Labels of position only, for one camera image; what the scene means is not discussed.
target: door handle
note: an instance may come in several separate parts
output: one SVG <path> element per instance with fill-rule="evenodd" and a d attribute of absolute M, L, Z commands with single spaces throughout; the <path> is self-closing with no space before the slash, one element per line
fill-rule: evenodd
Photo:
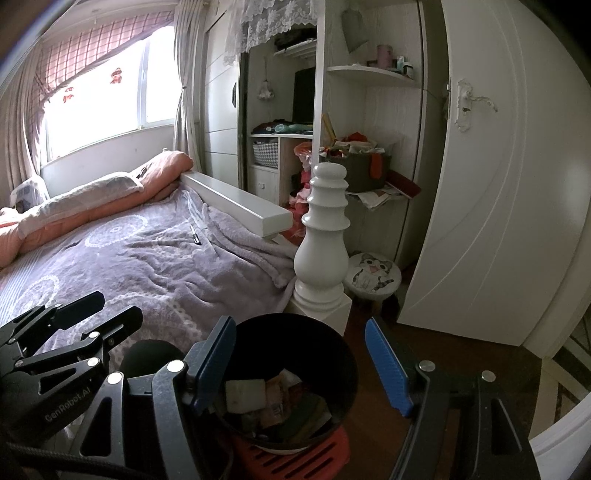
<path fill-rule="evenodd" d="M 473 102 L 485 102 L 489 107 L 493 109 L 495 113 L 499 111 L 495 102 L 485 96 L 474 96 L 474 87 L 464 79 L 457 83 L 458 94 L 457 94 L 457 119 L 456 125 L 460 132 L 464 133 L 470 130 L 472 126 L 472 103 Z"/>

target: door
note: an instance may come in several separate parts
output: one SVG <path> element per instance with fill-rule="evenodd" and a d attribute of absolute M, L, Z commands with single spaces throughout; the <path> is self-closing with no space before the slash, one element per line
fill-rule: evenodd
<path fill-rule="evenodd" d="M 242 188 L 238 156 L 238 65 L 223 64 L 229 14 L 206 34 L 207 60 L 203 91 L 205 173 Z"/>
<path fill-rule="evenodd" d="M 450 118 L 399 322 L 520 345 L 564 278 L 589 208 L 589 84 L 519 0 L 442 4 Z M 462 80 L 491 101 L 459 104 Z"/>

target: window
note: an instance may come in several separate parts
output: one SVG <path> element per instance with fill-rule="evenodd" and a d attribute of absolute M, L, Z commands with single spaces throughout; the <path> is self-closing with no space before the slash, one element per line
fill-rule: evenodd
<path fill-rule="evenodd" d="M 173 123 L 181 84 L 174 27 L 163 27 L 59 89 L 45 105 L 47 161 L 134 130 Z"/>

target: stool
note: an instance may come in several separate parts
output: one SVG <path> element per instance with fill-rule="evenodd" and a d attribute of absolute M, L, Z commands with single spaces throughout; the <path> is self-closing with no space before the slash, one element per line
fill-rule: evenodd
<path fill-rule="evenodd" d="M 385 256 L 372 253 L 353 255 L 345 287 L 356 297 L 372 302 L 372 314 L 382 312 L 382 302 L 400 286 L 402 275 L 396 264 Z"/>
<path fill-rule="evenodd" d="M 246 471 L 255 480 L 331 480 L 349 462 L 349 438 L 341 426 L 324 442 L 292 455 L 274 455 L 232 436 Z"/>

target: stool leg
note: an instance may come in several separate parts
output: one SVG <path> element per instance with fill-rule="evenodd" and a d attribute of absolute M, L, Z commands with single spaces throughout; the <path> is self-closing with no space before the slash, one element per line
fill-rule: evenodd
<path fill-rule="evenodd" d="M 373 301 L 371 303 L 371 315 L 378 315 L 381 316 L 382 314 L 382 302 L 381 301 Z"/>

